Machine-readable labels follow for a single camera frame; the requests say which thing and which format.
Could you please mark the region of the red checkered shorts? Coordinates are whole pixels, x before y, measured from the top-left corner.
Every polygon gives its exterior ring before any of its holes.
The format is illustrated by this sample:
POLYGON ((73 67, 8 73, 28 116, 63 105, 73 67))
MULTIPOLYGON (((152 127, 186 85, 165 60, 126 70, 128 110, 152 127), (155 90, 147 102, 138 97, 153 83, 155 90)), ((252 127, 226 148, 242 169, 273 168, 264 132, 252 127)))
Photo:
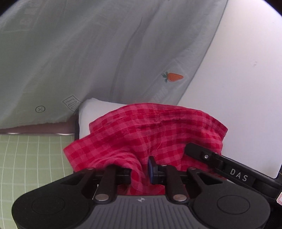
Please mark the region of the red checkered shorts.
POLYGON ((164 194, 164 186, 152 185, 148 159, 160 165, 209 171, 209 167, 184 154, 194 143, 220 154, 227 128, 207 113, 181 106, 131 104, 99 117, 89 124, 90 133, 64 149, 74 171, 93 167, 103 170, 115 164, 131 169, 131 184, 120 185, 118 194, 164 194))

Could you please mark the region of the white foam board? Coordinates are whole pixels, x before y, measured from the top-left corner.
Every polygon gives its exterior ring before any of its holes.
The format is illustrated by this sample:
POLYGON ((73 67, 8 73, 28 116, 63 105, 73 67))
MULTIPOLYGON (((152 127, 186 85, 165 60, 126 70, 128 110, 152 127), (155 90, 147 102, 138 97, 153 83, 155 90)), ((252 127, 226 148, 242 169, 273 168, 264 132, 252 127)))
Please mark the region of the white foam board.
POLYGON ((179 102, 228 132, 222 154, 270 177, 281 167, 281 15, 265 1, 229 1, 179 102))

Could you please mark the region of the green grid cutting mat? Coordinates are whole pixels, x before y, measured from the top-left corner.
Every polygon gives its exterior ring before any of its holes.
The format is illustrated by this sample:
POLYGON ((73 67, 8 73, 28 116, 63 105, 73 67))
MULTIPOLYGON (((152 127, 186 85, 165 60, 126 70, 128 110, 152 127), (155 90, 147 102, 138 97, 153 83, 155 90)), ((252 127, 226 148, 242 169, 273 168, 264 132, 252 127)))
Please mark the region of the green grid cutting mat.
POLYGON ((1 228, 16 228, 11 215, 22 194, 72 173, 63 149, 74 141, 64 135, 1 135, 1 228))

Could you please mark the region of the grey printed backdrop cloth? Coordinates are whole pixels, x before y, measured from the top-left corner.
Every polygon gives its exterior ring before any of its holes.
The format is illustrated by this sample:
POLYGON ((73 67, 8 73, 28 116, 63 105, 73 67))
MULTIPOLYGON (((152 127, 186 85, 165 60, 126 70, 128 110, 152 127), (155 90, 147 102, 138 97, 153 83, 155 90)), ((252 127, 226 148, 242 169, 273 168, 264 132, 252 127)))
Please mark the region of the grey printed backdrop cloth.
POLYGON ((1 15, 1 128, 67 121, 91 98, 176 105, 226 1, 17 1, 1 15))

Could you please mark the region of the folded white garment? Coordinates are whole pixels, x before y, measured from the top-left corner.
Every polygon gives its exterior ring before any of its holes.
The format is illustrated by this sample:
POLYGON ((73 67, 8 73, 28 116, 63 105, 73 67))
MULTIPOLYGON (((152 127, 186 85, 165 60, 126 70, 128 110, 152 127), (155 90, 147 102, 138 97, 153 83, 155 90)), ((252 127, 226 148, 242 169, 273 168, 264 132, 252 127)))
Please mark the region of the folded white garment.
POLYGON ((95 98, 84 101, 78 112, 79 138, 84 138, 90 134, 90 123, 123 106, 125 104, 110 103, 95 98))

